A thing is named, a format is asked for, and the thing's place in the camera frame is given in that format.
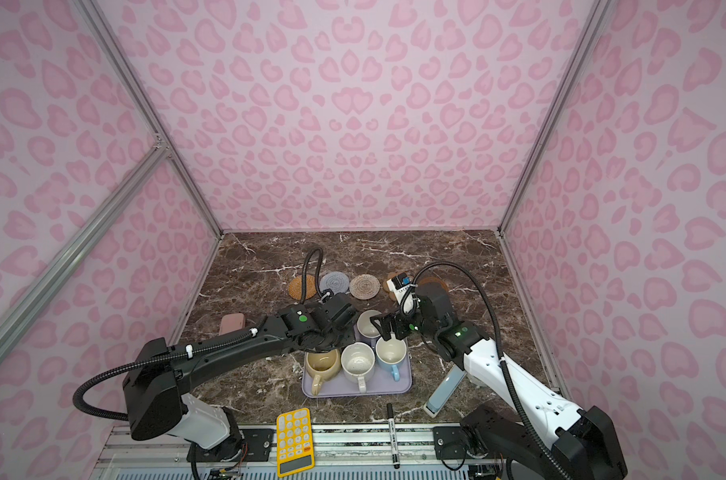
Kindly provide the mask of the white lavender mug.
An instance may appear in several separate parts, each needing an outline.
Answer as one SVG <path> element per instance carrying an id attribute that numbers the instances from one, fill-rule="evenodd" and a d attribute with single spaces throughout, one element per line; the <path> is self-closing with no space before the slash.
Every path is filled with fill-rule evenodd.
<path id="1" fill-rule="evenodd" d="M 380 338 L 380 334 L 376 327 L 372 324 L 371 318 L 380 314 L 381 312 L 375 309 L 366 310 L 360 314 L 356 323 L 360 340 L 370 346 L 374 346 Z"/>

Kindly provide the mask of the woven straw round coaster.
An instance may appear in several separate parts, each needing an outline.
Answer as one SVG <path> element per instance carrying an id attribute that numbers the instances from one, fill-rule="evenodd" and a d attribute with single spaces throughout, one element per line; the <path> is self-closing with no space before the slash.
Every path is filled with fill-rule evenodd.
<path id="1" fill-rule="evenodd" d="M 305 285 L 305 296 L 302 296 L 302 285 Z M 288 283 L 288 294 L 295 300 L 305 300 L 312 298 L 317 293 L 315 286 L 315 277 L 308 275 L 306 278 L 297 276 Z"/>

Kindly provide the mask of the grey round coaster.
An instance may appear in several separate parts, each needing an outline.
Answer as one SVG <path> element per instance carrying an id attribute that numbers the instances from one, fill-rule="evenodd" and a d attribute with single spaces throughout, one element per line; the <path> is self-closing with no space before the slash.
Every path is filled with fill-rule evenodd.
<path id="1" fill-rule="evenodd" d="M 322 292 L 332 291 L 334 294 L 347 293 L 349 291 L 350 279 L 340 271 L 332 271 L 325 274 L 319 282 Z"/>

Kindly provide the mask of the beige patterned round coaster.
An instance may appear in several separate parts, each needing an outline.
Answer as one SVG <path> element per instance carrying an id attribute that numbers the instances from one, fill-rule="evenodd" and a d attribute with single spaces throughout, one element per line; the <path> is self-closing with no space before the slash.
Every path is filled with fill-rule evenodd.
<path id="1" fill-rule="evenodd" d="M 379 280 L 371 274 L 354 277 L 349 284 L 350 294 L 359 300 L 370 300 L 377 296 L 381 289 Z"/>

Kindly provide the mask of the light blue mug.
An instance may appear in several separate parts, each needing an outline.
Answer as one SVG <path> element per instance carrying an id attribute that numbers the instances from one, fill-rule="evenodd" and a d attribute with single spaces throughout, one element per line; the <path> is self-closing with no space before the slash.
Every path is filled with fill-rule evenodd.
<path id="1" fill-rule="evenodd" d="M 404 340 L 395 338 L 385 340 L 383 337 L 380 337 L 375 344 L 374 351 L 378 365 L 393 381 L 400 381 L 400 365 L 405 361 L 408 354 L 407 343 Z"/>

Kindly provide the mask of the brown round wooden coaster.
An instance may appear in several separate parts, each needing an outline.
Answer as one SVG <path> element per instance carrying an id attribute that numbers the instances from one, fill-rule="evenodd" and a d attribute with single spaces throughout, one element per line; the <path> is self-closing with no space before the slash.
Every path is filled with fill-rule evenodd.
<path id="1" fill-rule="evenodd" d="M 448 287 L 447 283 L 444 280 L 442 280 L 439 277 L 436 277 L 434 275 L 427 275 L 427 276 L 421 277 L 420 280 L 417 282 L 417 284 L 419 286 L 435 284 L 435 285 L 439 286 L 441 289 L 443 289 L 444 291 L 446 291 L 446 292 L 449 291 L 449 287 Z"/>

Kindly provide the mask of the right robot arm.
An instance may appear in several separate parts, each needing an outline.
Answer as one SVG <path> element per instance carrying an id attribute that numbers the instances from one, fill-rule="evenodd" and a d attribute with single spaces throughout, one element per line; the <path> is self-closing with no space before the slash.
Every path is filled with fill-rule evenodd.
<path id="1" fill-rule="evenodd" d="M 396 311 L 373 319 L 390 340 L 420 334 L 445 361 L 493 390 L 518 415 L 516 422 L 479 406 L 461 421 L 468 451 L 499 454 L 544 479 L 623 479 L 628 469 L 611 418 L 545 386 L 507 356 L 498 338 L 458 317 L 448 292 L 437 283 L 387 282 Z"/>

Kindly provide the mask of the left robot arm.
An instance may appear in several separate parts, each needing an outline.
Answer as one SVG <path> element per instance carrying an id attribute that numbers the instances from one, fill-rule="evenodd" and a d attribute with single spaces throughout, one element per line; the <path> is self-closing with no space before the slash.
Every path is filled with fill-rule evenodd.
<path id="1" fill-rule="evenodd" d="M 209 457 L 235 457 L 244 440 L 234 410 L 211 406 L 193 390 L 267 357 L 340 349 L 354 339 L 357 316 L 349 296 L 336 294 L 320 303 L 289 305 L 255 328 L 209 340 L 173 346 L 163 338 L 147 342 L 139 366 L 123 381 L 131 438 L 171 435 Z"/>

